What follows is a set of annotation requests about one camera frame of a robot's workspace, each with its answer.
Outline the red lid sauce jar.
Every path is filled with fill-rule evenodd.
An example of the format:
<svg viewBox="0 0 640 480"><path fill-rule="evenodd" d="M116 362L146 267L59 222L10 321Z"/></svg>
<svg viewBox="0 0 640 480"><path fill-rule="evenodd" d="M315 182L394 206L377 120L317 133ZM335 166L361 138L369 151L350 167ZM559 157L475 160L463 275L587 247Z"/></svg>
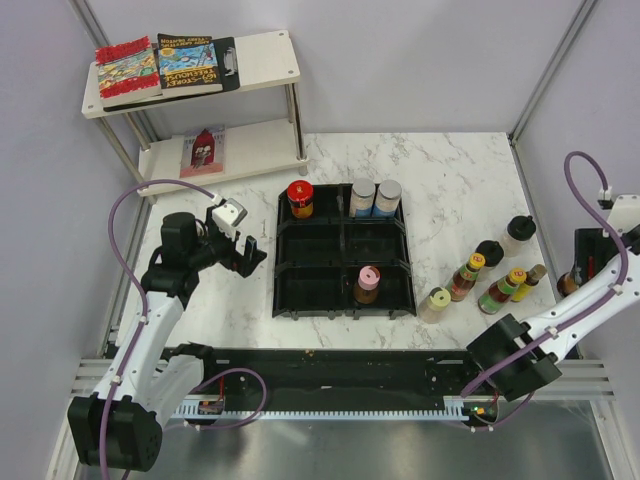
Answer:
<svg viewBox="0 0 640 480"><path fill-rule="evenodd" d="M311 183L296 180L287 187L286 193L295 218L306 219L313 214L314 187Z"/></svg>

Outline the black compartment organizer tray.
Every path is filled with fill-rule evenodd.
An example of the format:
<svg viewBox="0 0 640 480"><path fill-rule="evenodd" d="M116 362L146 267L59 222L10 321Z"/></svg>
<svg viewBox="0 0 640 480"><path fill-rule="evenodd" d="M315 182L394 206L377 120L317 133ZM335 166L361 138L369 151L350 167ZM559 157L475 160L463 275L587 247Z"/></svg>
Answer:
<svg viewBox="0 0 640 480"><path fill-rule="evenodd" d="M313 213L296 218L285 191L278 196L272 316L394 320L416 314L412 263L403 205L392 217L351 217L351 185L314 187ZM359 302L360 270L376 267L376 299Z"/></svg>

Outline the green label sauce bottle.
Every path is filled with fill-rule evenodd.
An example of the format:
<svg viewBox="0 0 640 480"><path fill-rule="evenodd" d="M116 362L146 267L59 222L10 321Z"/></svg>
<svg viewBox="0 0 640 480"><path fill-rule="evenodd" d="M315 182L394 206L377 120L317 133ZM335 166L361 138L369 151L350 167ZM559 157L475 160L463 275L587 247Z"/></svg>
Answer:
<svg viewBox="0 0 640 480"><path fill-rule="evenodd" d="M488 315L498 313L514 296L519 287L525 282L527 272L522 268L513 268L501 277L479 297L479 309Z"/></svg>

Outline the pink lid spice jar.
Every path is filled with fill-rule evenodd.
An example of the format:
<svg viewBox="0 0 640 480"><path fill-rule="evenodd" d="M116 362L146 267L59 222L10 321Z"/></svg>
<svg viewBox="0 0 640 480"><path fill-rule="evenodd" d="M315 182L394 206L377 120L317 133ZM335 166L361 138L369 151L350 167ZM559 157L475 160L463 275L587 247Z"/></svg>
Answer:
<svg viewBox="0 0 640 480"><path fill-rule="evenodd" d="M379 291L380 271L371 265L360 269L354 284L354 298L360 304L372 304Z"/></svg>

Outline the clear jar grey lid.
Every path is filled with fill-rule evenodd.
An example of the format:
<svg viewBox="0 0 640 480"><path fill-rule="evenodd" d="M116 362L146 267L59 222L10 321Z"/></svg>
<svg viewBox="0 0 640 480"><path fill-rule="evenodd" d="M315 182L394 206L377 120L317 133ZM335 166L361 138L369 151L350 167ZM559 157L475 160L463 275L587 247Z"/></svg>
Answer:
<svg viewBox="0 0 640 480"><path fill-rule="evenodd" d="M370 179L356 179L351 188L350 217L368 217L374 204L376 186Z"/></svg>

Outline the yellow cap sauce bottle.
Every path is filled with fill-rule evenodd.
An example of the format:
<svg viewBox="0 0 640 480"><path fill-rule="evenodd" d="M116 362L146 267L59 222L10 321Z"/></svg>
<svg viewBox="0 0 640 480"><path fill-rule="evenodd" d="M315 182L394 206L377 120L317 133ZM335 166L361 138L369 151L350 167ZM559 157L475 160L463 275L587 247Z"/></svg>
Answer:
<svg viewBox="0 0 640 480"><path fill-rule="evenodd" d="M446 290L452 302L460 302L466 298L476 284L480 271L485 266L486 259L480 252L474 252L451 277Z"/></svg>

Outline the blue label clear jar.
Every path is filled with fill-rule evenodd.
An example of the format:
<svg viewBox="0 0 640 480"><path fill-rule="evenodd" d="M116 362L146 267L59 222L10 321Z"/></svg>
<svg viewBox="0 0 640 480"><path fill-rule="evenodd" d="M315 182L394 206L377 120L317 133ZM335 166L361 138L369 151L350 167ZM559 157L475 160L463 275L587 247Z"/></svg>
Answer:
<svg viewBox="0 0 640 480"><path fill-rule="evenodd" d="M395 180L384 180L378 185L372 215L374 217L393 217L402 195L402 187Z"/></svg>

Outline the white two-tier shelf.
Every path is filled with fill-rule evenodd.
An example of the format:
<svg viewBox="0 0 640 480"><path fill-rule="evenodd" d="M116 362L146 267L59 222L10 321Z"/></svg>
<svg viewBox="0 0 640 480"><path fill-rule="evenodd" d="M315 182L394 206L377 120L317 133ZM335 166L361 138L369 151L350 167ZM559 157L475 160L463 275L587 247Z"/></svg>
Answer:
<svg viewBox="0 0 640 480"><path fill-rule="evenodd" d="M301 72L288 31L235 40L238 89L191 98L153 99L118 112L104 109L97 69L89 68L81 112L94 121L137 182L177 178L182 135L198 126L226 128L221 173L193 178L211 185L284 170L308 171L297 84Z"/></svg>

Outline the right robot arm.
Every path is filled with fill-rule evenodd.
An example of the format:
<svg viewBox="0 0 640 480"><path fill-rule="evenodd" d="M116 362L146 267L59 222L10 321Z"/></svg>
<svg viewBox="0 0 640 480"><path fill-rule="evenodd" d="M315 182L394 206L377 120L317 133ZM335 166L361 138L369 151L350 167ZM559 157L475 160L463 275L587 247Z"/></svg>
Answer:
<svg viewBox="0 0 640 480"><path fill-rule="evenodd" d="M627 264L615 255L592 279L548 310L521 322L508 314L467 346L458 368L462 397L491 384L508 401L561 376L558 363L591 331L639 302L639 229L622 236Z"/></svg>

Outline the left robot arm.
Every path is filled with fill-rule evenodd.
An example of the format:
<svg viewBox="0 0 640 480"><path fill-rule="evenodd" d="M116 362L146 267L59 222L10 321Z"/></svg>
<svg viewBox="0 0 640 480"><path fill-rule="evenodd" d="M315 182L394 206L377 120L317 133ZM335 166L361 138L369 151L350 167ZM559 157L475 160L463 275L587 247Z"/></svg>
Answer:
<svg viewBox="0 0 640 480"><path fill-rule="evenodd" d="M194 390L208 393L219 369L210 348L187 345L156 370L166 342L199 284L200 271L220 265L250 276L266 254L253 237L236 244L246 209L233 200L207 209L204 221L187 212L164 217L161 244L141 280L141 302L108 370L86 396L71 401L67 418L82 464L146 472L162 445L163 429Z"/></svg>

